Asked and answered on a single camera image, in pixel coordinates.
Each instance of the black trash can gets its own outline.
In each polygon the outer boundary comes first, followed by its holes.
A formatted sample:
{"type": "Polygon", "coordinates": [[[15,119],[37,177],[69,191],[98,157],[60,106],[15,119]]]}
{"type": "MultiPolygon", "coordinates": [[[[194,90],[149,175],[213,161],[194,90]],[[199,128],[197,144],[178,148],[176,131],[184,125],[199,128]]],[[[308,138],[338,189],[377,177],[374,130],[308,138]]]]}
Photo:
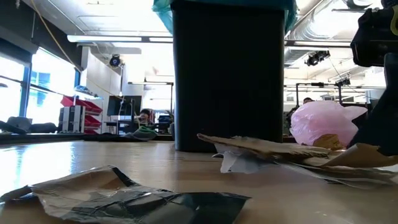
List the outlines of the black trash can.
{"type": "Polygon", "coordinates": [[[214,152],[198,133],[282,142],[284,11],[183,0],[171,7],[176,149],[214,152]]]}

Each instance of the computer monitor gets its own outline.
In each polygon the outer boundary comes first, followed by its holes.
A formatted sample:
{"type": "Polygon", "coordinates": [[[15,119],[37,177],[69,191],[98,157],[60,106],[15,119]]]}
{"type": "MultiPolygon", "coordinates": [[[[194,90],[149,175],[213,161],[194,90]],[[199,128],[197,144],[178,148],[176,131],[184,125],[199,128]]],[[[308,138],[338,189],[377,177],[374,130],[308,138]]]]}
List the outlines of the computer monitor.
{"type": "Polygon", "coordinates": [[[108,112],[106,114],[108,116],[131,116],[134,115],[131,113],[131,107],[134,105],[135,114],[139,115],[141,112],[142,96],[124,96],[124,103],[120,109],[120,102],[122,101],[122,98],[123,96],[110,96],[108,102],[108,112]]]}

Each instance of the pink plastic bag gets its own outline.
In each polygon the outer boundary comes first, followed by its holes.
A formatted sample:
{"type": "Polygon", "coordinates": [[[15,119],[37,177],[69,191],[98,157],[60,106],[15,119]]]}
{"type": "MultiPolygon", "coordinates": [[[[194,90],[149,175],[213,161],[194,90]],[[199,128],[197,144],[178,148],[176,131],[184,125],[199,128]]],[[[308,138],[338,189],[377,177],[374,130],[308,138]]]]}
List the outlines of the pink plastic bag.
{"type": "Polygon", "coordinates": [[[324,134],[337,134],[347,146],[358,128],[351,121],[367,111],[359,106],[342,107],[334,101],[314,101],[299,107],[292,115],[290,132],[297,143],[312,146],[324,134]]]}

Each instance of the table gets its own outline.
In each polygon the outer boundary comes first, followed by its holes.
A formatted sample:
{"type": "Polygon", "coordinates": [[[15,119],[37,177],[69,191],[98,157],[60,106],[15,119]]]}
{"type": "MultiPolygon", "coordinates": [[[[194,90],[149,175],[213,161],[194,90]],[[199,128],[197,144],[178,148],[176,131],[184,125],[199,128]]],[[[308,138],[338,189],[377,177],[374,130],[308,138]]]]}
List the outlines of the table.
{"type": "MultiPolygon", "coordinates": [[[[0,194],[112,164],[132,180],[175,192],[252,197],[236,223],[397,223],[398,188],[359,190],[271,167],[221,174],[221,159],[178,152],[168,142],[57,142],[0,148],[0,194]]],[[[38,201],[0,204],[0,223],[73,223],[47,216],[38,201]]]]}

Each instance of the teal trash bag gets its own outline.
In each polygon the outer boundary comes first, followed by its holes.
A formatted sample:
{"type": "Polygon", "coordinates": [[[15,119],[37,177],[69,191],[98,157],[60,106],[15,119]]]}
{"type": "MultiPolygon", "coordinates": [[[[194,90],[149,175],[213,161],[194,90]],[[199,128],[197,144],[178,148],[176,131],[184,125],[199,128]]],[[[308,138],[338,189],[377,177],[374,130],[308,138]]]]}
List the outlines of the teal trash bag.
{"type": "MultiPolygon", "coordinates": [[[[231,6],[268,7],[285,11],[285,33],[290,31],[295,22],[297,6],[295,0],[187,0],[203,3],[225,4],[231,6]]],[[[159,16],[166,28],[173,34],[173,15],[170,4],[173,0],[154,0],[152,10],[159,16]]]]}

